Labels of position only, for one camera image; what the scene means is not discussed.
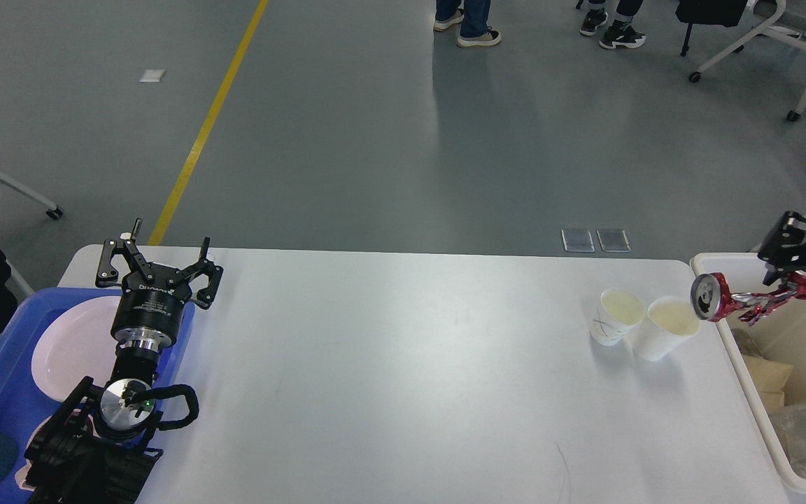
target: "jeans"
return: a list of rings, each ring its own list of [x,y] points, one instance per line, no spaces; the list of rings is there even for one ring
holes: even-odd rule
[[[460,6],[460,0],[437,0],[436,20],[450,19]],[[465,0],[465,20],[460,37],[470,39],[487,32],[487,16],[490,15],[490,0]]]
[[[598,6],[598,4],[604,4],[605,0],[597,0],[596,2],[589,0],[589,3],[591,3],[593,6]],[[620,2],[618,2],[617,13],[621,14],[622,16],[633,17],[639,12],[639,7],[641,6],[642,0],[620,0]]]

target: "white bin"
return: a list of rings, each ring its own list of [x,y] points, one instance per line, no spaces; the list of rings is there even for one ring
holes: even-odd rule
[[[777,283],[771,287],[761,283],[765,265],[755,254],[700,254],[692,259],[691,265],[696,274],[723,272],[733,293],[768,293],[777,287]],[[806,301],[789,300],[786,305],[752,328],[738,320],[740,314],[741,312],[733,313],[729,318],[717,322],[717,330],[723,338],[723,345],[742,383],[745,398],[751,405],[751,411],[770,450],[770,456],[773,457],[777,472],[789,488],[806,494],[806,479],[796,475],[789,465],[730,331],[730,326],[742,328],[757,342],[765,357],[772,361],[793,364],[794,371],[784,389],[786,405],[802,402],[806,399]]]

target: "cup rim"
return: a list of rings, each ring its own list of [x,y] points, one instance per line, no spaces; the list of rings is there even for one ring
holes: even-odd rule
[[[690,313],[692,313],[692,319],[696,323],[694,331],[689,332],[688,334],[682,334],[681,332],[672,332],[669,329],[662,328],[662,326],[659,325],[658,322],[655,322],[655,319],[652,319],[651,314],[652,314],[653,307],[659,306],[662,303],[665,303],[665,302],[668,302],[668,301],[677,302],[679,304],[684,304],[684,305],[688,306],[688,311]],[[692,303],[690,303],[687,300],[682,299],[682,297],[678,297],[678,296],[662,296],[662,297],[659,297],[658,299],[652,301],[652,303],[649,305],[649,308],[646,309],[646,319],[649,320],[650,323],[653,323],[656,328],[661,329],[666,334],[674,336],[674,337],[678,337],[678,338],[691,338],[692,336],[697,335],[698,331],[701,330],[701,320],[698,319],[697,316],[695,316],[695,312],[692,309]]]
[[[640,308],[639,311],[642,312],[642,315],[639,316],[639,320],[637,320],[636,322],[625,322],[625,321],[617,318],[617,316],[611,315],[611,312],[608,312],[608,310],[605,310],[606,312],[608,312],[609,315],[613,316],[614,319],[617,319],[618,322],[624,323],[624,325],[627,325],[627,326],[638,326],[640,323],[642,323],[643,320],[645,320],[646,314],[647,314],[646,303],[643,303],[642,300],[639,297],[637,297],[636,294],[631,293],[629,290],[626,290],[626,289],[621,289],[621,288],[618,288],[618,287],[611,287],[611,289],[603,290],[602,293],[599,294],[599,304],[602,305],[603,309],[605,308],[605,301],[604,301],[605,294],[611,294],[611,293],[624,293],[624,294],[627,294],[628,296],[633,298],[633,300],[636,301],[637,305],[639,305],[639,308]]]

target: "gray floor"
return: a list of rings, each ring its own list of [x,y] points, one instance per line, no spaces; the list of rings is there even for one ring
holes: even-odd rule
[[[586,227],[627,230],[631,258],[748,249],[806,211],[806,113],[783,119],[806,55],[759,38],[690,84],[752,20],[682,58],[676,4],[603,51],[570,1],[498,2],[502,44],[464,50],[431,0],[272,0],[164,244],[560,256]],[[0,2],[0,168],[67,211],[4,202],[35,287],[137,216],[147,238],[255,7]]]

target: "white paper cup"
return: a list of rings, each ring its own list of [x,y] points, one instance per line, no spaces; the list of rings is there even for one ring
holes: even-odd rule
[[[700,326],[688,300],[660,297],[649,305],[649,316],[637,331],[633,353],[646,361],[657,361],[696,335]]]
[[[636,328],[644,316],[646,307],[629,291],[606,290],[589,318],[589,335],[598,344],[610,347]]]

